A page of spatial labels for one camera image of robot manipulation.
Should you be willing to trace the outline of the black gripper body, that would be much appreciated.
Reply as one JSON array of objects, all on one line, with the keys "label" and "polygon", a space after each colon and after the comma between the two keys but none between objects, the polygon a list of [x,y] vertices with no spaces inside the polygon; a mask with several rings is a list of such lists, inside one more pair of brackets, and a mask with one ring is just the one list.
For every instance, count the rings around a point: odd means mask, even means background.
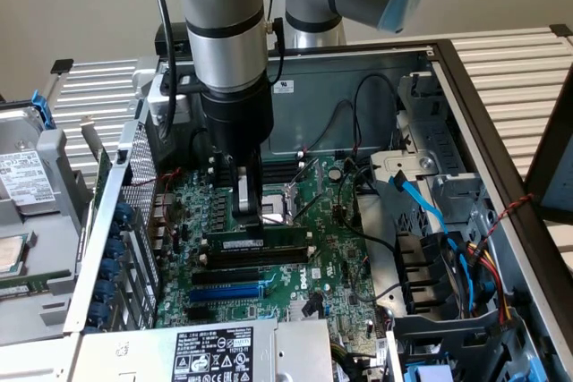
[{"label": "black gripper body", "polygon": [[223,152],[251,152],[274,126],[268,80],[236,92],[203,92],[201,107],[213,145]]}]

